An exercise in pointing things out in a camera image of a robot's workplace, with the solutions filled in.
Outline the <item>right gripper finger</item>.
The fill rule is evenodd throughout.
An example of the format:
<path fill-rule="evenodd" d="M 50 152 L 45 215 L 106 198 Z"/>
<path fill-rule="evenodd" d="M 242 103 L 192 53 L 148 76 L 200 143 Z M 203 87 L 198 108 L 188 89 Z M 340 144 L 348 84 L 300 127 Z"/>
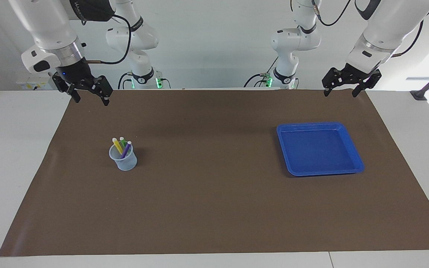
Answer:
<path fill-rule="evenodd" d="M 109 105 L 109 98 L 113 91 L 109 81 L 104 75 L 94 78 L 92 93 L 100 97 L 104 106 Z"/>
<path fill-rule="evenodd" d="M 53 82 L 59 92 L 66 93 L 76 103 L 80 102 L 81 98 L 75 88 L 75 84 L 73 83 L 67 84 L 66 81 L 64 81 L 63 78 L 58 73 L 54 73 Z"/>

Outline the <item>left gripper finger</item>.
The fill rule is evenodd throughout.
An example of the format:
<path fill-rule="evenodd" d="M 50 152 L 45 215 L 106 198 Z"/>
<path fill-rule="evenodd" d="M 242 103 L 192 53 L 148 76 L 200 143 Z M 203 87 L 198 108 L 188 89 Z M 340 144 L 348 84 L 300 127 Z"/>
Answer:
<path fill-rule="evenodd" d="M 363 90 L 373 89 L 381 77 L 382 74 L 380 71 L 374 71 L 366 81 L 360 81 L 358 83 L 354 90 L 352 90 L 352 96 L 356 98 Z"/>
<path fill-rule="evenodd" d="M 341 75 L 342 72 L 339 71 L 337 68 L 330 68 L 330 70 L 328 70 L 328 72 L 322 79 L 325 97 L 328 97 L 334 88 L 343 85 L 343 82 L 341 81 Z"/>

